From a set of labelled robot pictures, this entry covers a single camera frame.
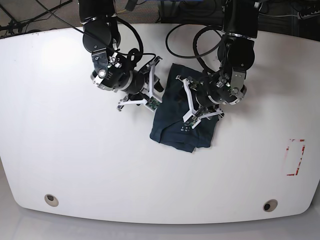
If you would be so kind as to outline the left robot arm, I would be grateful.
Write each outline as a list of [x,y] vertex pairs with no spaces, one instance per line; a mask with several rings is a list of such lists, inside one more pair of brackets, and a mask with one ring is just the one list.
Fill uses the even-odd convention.
[[200,77],[177,75],[183,83],[188,111],[183,122],[194,129],[202,119],[224,116],[220,105],[242,101],[247,88],[247,70],[255,61],[254,39],[258,35],[259,3],[255,0],[227,0],[224,4],[223,32],[215,47],[220,67],[203,67]]

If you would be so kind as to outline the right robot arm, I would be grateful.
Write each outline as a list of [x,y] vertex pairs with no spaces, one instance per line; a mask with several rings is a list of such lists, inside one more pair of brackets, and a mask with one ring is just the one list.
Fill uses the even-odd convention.
[[[162,103],[157,95],[164,88],[155,70],[161,57],[152,57],[139,70],[137,63],[143,56],[142,39],[136,29],[118,17],[113,0],[80,0],[79,18],[83,25],[83,46],[91,54],[94,70],[90,76],[92,83],[101,90],[125,93],[118,102],[121,111],[125,105],[143,105],[154,112]],[[138,43],[128,53],[121,53],[121,34],[118,23],[129,28]]]

